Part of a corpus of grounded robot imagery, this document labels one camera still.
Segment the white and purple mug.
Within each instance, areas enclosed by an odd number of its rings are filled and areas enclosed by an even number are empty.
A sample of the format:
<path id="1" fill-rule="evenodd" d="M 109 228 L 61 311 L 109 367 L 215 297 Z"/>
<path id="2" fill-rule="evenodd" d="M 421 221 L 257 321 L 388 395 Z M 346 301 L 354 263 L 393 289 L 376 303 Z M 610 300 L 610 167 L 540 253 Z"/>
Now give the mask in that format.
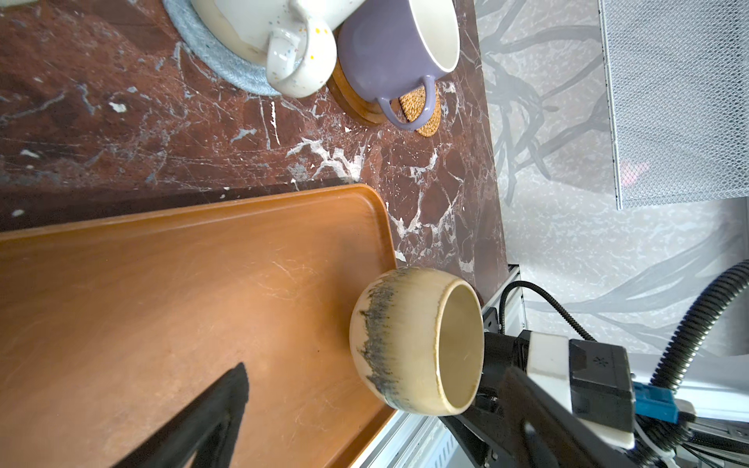
<path id="1" fill-rule="evenodd" d="M 339 32 L 339 62 L 348 83 L 404 131 L 428 123 L 436 109 L 435 82 L 459 60 L 460 28 L 451 0 L 366 1 Z M 425 90 L 421 114 L 413 122 L 400 120 L 390 101 L 419 88 Z"/>

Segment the beige mug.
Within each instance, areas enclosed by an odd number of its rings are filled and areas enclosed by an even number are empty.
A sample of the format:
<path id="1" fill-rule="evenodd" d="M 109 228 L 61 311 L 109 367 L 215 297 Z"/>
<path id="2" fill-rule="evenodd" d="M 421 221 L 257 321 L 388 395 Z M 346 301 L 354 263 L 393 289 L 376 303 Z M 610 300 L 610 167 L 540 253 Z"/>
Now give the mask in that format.
<path id="1" fill-rule="evenodd" d="M 349 345 L 360 378 L 389 407 L 460 415 L 474 402 L 484 364 L 479 298 L 447 272 L 388 271 L 358 298 Z"/>

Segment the brown wooden coaster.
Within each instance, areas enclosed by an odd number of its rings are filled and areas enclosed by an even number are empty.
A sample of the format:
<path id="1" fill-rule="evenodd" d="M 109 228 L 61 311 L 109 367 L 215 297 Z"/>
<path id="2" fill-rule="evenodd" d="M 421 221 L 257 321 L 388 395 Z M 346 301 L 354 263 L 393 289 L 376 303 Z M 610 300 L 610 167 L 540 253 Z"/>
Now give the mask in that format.
<path id="1" fill-rule="evenodd" d="M 352 119 L 367 126 L 378 126 L 387 121 L 377 103 L 369 103 L 360 97 L 348 83 L 341 63 L 336 62 L 327 86 L 339 107 Z"/>

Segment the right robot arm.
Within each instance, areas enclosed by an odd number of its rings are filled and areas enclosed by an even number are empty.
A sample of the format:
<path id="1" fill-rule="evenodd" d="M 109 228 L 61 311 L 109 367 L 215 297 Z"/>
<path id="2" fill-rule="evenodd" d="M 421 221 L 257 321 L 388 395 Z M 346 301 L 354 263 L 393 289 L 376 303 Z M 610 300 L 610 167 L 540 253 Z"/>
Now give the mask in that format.
<path id="1" fill-rule="evenodd" d="M 620 346 L 584 329 L 575 339 L 513 337 L 504 307 L 492 309 L 478 395 L 444 425 L 476 467 L 673 467 L 679 452 L 707 467 L 744 467 L 748 432 L 731 426 L 739 412 L 710 417 L 704 394 L 677 393 L 708 333 L 747 287 L 746 262 L 713 280 L 644 383 Z"/>

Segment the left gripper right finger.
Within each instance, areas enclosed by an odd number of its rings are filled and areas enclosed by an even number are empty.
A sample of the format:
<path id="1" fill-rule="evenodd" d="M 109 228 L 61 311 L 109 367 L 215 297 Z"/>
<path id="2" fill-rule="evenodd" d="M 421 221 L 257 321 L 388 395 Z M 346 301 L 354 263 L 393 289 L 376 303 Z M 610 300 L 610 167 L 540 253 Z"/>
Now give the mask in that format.
<path id="1" fill-rule="evenodd" d="M 524 372 L 513 368 L 499 386 L 509 452 L 519 467 L 632 467 Z"/>

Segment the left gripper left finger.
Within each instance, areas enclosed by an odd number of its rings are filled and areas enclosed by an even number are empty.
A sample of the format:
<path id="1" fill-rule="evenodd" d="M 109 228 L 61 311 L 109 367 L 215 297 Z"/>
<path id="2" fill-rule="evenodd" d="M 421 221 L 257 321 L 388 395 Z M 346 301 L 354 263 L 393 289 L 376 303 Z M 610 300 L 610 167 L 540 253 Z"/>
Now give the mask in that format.
<path id="1" fill-rule="evenodd" d="M 116 465 L 228 467 L 248 401 L 248 375 L 240 363 Z"/>

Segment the blue grey woven coaster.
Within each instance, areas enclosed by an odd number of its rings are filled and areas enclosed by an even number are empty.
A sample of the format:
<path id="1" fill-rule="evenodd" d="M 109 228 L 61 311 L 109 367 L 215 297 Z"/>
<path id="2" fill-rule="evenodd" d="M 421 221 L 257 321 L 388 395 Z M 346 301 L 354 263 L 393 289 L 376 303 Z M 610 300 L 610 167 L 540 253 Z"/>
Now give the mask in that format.
<path id="1" fill-rule="evenodd" d="M 204 25 L 190 1 L 163 0 L 162 3 L 189 50 L 217 76 L 253 95 L 280 96 L 268 84 L 265 68 L 240 58 L 226 48 Z"/>

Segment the white speckled mug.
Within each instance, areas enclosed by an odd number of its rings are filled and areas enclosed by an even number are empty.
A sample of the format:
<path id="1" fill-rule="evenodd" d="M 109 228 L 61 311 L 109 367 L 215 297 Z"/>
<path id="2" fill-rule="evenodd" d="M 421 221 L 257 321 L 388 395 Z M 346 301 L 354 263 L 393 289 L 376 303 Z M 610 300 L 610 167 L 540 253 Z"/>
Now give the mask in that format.
<path id="1" fill-rule="evenodd" d="M 212 35 L 236 56 L 263 66 L 280 94 L 315 94 L 337 62 L 334 30 L 362 3 L 344 1 L 194 1 Z"/>

